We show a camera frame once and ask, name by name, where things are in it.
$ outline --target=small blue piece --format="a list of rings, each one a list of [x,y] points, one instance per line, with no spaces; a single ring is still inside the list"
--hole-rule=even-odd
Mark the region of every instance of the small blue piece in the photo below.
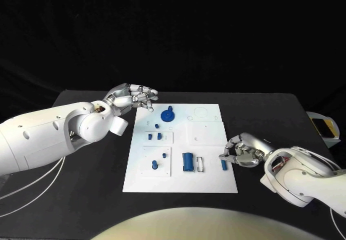
[[[164,122],[171,122],[174,120],[174,113],[173,113],[173,108],[171,106],[167,107],[167,110],[164,110],[160,114],[160,119]]]
[[[184,172],[194,172],[194,168],[193,168],[193,154],[190,152],[183,153],[181,154],[181,160],[183,160],[181,170]]]
[[[152,163],[152,166],[151,166],[151,167],[152,167],[152,169],[155,170],[157,167],[158,167],[158,165],[157,165],[157,161],[154,160],[151,163]]]
[[[226,161],[220,160],[220,164],[222,164],[222,170],[226,171],[227,170]]]

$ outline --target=dark table surface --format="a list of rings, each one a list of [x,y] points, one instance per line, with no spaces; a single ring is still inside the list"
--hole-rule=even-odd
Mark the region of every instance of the dark table surface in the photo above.
[[[60,93],[53,106],[92,102],[105,91]],[[294,95],[272,93],[160,92],[157,103],[219,104],[226,137],[249,132],[278,148],[299,146],[331,158],[324,142]],[[155,210],[207,207],[236,210],[278,220],[324,239],[341,239],[330,209],[318,201],[299,208],[260,184],[263,168],[233,165],[237,193],[122,192],[135,109],[124,115],[128,127],[119,137],[105,138],[66,157],[60,175],[41,197],[20,211],[0,218],[0,237],[89,239],[124,220]],[[30,183],[54,163],[14,173],[0,195]],[[54,172],[28,189],[0,201],[0,215],[27,203],[49,185]],[[346,220],[334,214],[346,233]]]

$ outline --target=white board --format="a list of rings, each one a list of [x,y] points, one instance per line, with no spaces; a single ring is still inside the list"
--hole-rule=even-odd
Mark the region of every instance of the white board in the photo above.
[[[162,122],[161,112],[168,106],[174,120]],[[227,142],[219,105],[155,103],[152,109],[136,109],[122,192],[237,193],[232,164],[226,163],[223,171],[219,160]],[[162,151],[170,152],[168,159],[161,157]],[[193,154],[194,172],[183,171],[183,153]],[[203,172],[197,172],[197,157]],[[152,160],[158,160],[155,170]]]

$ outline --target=black curtain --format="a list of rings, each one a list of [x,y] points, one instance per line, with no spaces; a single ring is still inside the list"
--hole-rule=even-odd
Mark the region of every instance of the black curtain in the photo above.
[[[106,91],[124,82],[158,91],[291,93],[305,110],[337,115],[341,17],[325,7],[260,7],[1,1],[1,120],[49,108],[64,89]]]

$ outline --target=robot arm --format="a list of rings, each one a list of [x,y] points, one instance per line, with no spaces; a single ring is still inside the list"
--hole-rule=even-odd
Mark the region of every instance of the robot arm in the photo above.
[[[108,131],[121,136],[128,122],[118,116],[132,107],[151,112],[151,100],[157,99],[155,90],[124,83],[103,100],[51,107],[8,119],[0,124],[0,176],[51,163],[99,141]]]
[[[232,146],[236,156],[229,155]],[[334,171],[334,163],[315,153],[299,147],[275,150],[266,140],[242,133],[227,141],[219,159],[247,168],[263,162],[260,183],[273,193],[301,208],[317,198],[346,217],[346,170]]]

